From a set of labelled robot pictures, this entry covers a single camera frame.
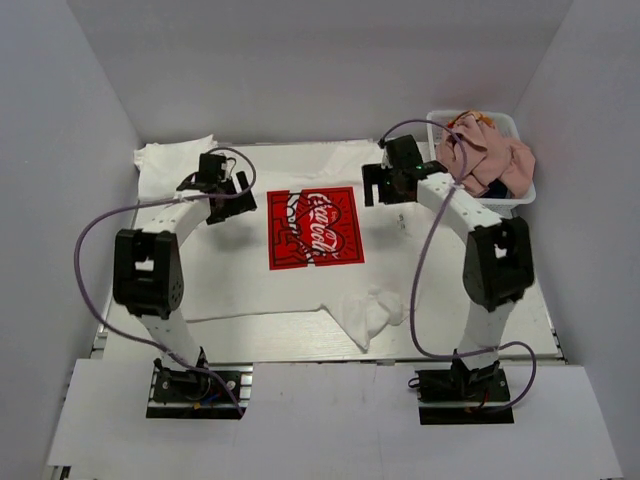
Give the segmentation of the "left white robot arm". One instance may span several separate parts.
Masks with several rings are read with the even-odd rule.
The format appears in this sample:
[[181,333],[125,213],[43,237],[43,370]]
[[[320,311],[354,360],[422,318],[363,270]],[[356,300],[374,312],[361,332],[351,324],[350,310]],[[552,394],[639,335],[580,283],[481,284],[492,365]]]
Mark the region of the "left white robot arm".
[[177,387],[199,399],[211,387],[206,355],[189,332],[181,312],[185,280],[180,247],[202,224],[214,225],[257,209],[256,182],[232,172],[248,157],[230,147],[199,156],[198,169],[181,181],[171,199],[153,201],[159,209],[140,228],[122,229],[115,238],[113,298],[137,318],[162,352],[161,365],[180,371]]

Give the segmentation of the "white red-print t-shirt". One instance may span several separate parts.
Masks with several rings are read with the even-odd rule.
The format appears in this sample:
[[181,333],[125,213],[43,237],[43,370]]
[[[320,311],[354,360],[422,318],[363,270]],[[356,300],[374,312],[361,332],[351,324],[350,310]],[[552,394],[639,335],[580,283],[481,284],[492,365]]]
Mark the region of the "white red-print t-shirt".
[[235,168],[256,183],[257,209],[201,225],[181,247],[189,321],[325,310],[362,349],[413,321],[458,343],[470,301],[464,247],[418,204],[364,204],[368,142],[242,146]]

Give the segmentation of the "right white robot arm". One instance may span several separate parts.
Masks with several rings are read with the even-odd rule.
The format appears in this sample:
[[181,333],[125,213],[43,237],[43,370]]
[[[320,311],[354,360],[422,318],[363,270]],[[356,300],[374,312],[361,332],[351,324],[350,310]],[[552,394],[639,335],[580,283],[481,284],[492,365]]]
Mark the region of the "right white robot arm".
[[413,136],[378,145],[382,161],[362,168],[366,206],[416,202],[464,244],[462,283],[470,307],[445,386],[455,399],[474,400],[496,380],[507,320],[534,282],[529,227],[485,208],[443,165],[424,161]]

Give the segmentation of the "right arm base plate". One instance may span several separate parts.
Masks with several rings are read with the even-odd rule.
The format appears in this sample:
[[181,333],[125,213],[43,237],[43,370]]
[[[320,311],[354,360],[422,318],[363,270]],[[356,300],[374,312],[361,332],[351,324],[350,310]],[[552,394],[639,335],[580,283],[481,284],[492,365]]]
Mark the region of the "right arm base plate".
[[418,370],[407,382],[417,394],[422,426],[506,425],[514,414],[506,405],[511,394],[504,370],[488,381],[463,391],[452,372],[443,369]]

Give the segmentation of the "pink t-shirt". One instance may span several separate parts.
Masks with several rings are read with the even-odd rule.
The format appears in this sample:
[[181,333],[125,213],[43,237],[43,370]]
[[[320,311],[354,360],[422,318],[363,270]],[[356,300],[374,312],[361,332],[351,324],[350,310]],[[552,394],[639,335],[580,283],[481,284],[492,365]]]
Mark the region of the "pink t-shirt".
[[536,159],[531,149],[515,137],[502,135],[496,122],[479,111],[468,110],[451,120],[435,154],[474,197],[484,198],[496,179],[513,198],[524,197],[533,184]]

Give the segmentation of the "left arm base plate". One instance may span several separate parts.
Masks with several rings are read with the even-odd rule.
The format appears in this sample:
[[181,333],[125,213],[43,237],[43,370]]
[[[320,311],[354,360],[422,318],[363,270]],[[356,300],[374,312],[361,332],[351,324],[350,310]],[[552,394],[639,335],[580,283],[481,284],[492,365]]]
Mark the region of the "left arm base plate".
[[155,362],[146,407],[147,419],[240,420],[250,398],[249,368],[223,368],[210,376],[173,371]]

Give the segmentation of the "blue t-shirt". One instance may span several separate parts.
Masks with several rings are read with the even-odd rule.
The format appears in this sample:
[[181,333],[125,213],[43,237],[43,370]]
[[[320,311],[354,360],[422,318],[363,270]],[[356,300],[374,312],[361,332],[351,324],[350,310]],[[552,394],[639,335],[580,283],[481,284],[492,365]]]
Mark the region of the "blue t-shirt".
[[496,179],[488,185],[484,198],[505,199],[509,197],[509,194],[508,187],[500,179]]

